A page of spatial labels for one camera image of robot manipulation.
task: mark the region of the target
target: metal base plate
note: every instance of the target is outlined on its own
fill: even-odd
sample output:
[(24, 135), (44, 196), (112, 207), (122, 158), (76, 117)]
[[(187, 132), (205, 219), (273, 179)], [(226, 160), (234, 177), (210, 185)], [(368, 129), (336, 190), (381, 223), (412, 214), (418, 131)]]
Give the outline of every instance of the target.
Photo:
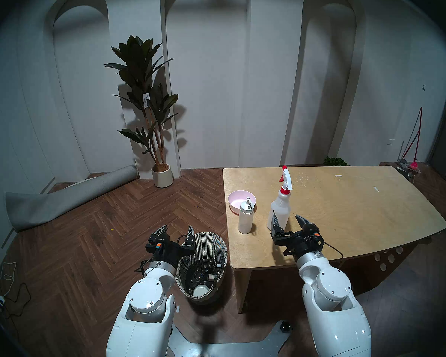
[(281, 331), (281, 323), (282, 320), (278, 321), (261, 342), (214, 344), (190, 343), (178, 328), (172, 325), (173, 331), (168, 346), (175, 357), (277, 357), (279, 350), (291, 335), (291, 331)]

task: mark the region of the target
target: tag on plant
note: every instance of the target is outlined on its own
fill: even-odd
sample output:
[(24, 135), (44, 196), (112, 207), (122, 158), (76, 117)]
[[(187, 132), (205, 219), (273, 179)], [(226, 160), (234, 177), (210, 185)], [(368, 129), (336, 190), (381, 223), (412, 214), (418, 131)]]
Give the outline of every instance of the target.
[(143, 106), (144, 108), (150, 107), (150, 94), (148, 93), (144, 93), (143, 94)]

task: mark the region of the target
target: gray rug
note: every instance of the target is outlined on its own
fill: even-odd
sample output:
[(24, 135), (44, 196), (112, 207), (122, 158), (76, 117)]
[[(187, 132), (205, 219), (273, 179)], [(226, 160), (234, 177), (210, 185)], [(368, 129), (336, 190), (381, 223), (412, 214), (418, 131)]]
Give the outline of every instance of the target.
[(5, 192), (10, 223), (16, 231), (51, 221), (58, 216), (137, 178), (135, 165), (87, 179), (49, 194)]

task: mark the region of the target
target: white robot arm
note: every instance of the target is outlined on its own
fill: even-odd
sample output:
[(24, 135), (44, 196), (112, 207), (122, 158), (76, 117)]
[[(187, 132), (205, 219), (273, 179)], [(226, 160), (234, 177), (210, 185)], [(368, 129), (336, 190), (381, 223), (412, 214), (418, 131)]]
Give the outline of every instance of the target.
[[(304, 280), (303, 301), (312, 338), (321, 357), (371, 354), (371, 330), (350, 281), (322, 255), (324, 240), (319, 229), (299, 215), (302, 228), (284, 232), (277, 217), (272, 219), (274, 244), (285, 246), (284, 255), (293, 255)], [(132, 285), (117, 316), (107, 342), (107, 357), (165, 357), (175, 315), (174, 296), (166, 293), (175, 283), (181, 257), (195, 251), (194, 233), (189, 228), (182, 246), (170, 240), (167, 225), (149, 238), (150, 265), (140, 271), (143, 279)]]
[(175, 297), (166, 293), (175, 284), (178, 261), (195, 252), (193, 228), (185, 243), (170, 240), (164, 225), (153, 233), (146, 250), (153, 253), (143, 279), (132, 285), (107, 341), (106, 357), (165, 357), (175, 315)]
[(333, 268), (321, 253), (324, 240), (319, 229), (296, 215), (302, 230), (284, 232), (272, 219), (274, 244), (293, 255), (304, 280), (303, 300), (312, 338), (321, 357), (371, 355), (371, 330), (362, 306), (353, 295), (349, 278)]

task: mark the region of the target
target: table top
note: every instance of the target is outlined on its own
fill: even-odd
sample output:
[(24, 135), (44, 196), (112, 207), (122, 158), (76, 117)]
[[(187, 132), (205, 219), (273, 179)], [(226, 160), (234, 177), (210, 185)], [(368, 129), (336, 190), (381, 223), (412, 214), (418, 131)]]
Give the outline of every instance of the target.
[[(431, 203), (391, 166), (289, 167), (293, 191), (286, 231), (298, 231), (299, 214), (314, 222), (324, 240), (345, 258), (399, 247), (438, 233), (446, 221)], [(271, 202), (281, 188), (282, 168), (223, 169), (231, 266), (265, 269), (294, 266), (286, 247), (275, 246), (266, 227)], [(256, 197), (253, 229), (238, 231), (238, 215), (228, 203), (235, 190)], [(327, 259), (340, 255), (329, 246)]]

